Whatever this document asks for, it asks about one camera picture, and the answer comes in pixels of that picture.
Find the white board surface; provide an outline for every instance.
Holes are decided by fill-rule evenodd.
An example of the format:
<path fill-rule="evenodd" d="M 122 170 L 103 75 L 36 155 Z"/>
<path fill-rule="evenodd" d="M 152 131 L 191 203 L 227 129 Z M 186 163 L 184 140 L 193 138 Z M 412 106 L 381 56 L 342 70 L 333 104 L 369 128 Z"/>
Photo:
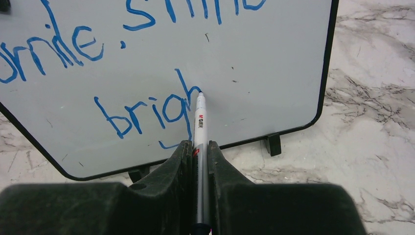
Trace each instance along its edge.
<path fill-rule="evenodd" d="M 11 0 L 0 101 L 72 178 L 170 157 L 191 139 L 195 86 L 219 145 L 304 126 L 317 115 L 331 4 Z"/>

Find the blue period dot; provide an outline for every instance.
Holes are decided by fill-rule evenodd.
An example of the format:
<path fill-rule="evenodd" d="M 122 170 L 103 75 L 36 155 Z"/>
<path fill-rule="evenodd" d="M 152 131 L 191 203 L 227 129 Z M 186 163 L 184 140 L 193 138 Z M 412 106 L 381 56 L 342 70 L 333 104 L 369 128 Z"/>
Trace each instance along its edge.
<path fill-rule="evenodd" d="M 121 41 L 120 43 L 121 43 L 121 49 L 124 49 L 124 48 L 126 48 L 126 47 L 127 47 L 127 46 L 125 45 L 125 42 L 124 42 L 124 41 Z"/>

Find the marble surface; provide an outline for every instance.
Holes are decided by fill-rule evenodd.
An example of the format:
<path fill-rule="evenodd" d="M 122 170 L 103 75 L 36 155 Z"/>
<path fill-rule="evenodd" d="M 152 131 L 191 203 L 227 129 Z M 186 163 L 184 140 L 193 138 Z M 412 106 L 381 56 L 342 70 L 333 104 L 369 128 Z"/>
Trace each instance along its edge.
<path fill-rule="evenodd" d="M 342 0 L 323 114 L 281 137 L 224 150 L 256 183 L 343 186 L 368 234 L 415 234 L 415 0 Z M 0 116 L 0 190 L 16 183 L 71 182 Z M 130 184 L 127 174 L 100 181 Z"/>

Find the marble table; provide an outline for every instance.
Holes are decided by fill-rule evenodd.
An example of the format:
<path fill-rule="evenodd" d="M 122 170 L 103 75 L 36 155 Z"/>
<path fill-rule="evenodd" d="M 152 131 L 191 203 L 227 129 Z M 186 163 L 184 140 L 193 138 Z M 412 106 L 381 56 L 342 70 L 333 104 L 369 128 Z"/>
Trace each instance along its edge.
<path fill-rule="evenodd" d="M 72 182 L 3 115 L 0 134 L 0 190 Z M 415 0 L 341 0 L 323 114 L 281 144 L 277 157 L 262 142 L 224 154 L 259 184 L 343 186 L 371 235 L 415 234 Z"/>

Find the white marker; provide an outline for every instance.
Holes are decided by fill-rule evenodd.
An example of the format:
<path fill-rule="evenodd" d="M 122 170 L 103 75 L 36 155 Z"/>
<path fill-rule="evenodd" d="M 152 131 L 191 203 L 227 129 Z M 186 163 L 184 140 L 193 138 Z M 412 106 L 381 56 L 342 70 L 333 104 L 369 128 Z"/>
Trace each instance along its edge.
<path fill-rule="evenodd" d="M 197 210 L 196 223 L 210 227 L 208 182 L 208 130 L 206 101 L 202 92 L 196 100 L 193 156 L 197 156 Z"/>

